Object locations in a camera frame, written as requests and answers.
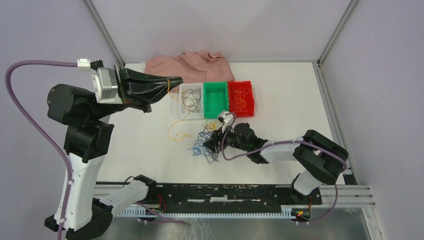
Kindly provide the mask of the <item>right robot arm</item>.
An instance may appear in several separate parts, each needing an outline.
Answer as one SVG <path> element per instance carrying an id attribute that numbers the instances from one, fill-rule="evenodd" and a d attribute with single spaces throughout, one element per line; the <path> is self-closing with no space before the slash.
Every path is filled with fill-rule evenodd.
<path id="1" fill-rule="evenodd" d="M 248 123 L 235 127 L 221 127 L 203 143 L 210 152 L 218 154 L 226 148 L 241 150 L 239 157 L 247 157 L 256 164 L 297 161 L 304 167 L 291 184 L 289 199 L 302 204 L 309 194 L 322 185 L 335 185 L 339 175 L 347 169 L 348 151 L 320 134 L 307 130 L 298 138 L 271 141 L 258 137 Z"/>

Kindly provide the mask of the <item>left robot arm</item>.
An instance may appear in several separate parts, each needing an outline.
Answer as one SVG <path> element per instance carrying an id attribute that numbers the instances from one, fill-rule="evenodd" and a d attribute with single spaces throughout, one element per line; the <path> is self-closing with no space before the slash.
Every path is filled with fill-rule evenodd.
<path id="1" fill-rule="evenodd" d="M 103 235 L 119 213 L 130 205 L 156 200 L 156 181 L 138 175 L 115 193 L 96 198 L 94 190 L 101 165 L 108 153 L 113 124 L 104 117 L 132 108 L 151 112 L 152 104 L 183 83 L 180 76 L 158 76 L 101 60 L 85 60 L 80 68 L 93 70 L 93 91 L 58 84 L 47 97 L 50 119 L 67 126 L 64 139 L 66 171 L 56 213 L 44 224 L 54 232 L 66 231 L 68 240 L 92 240 Z"/>

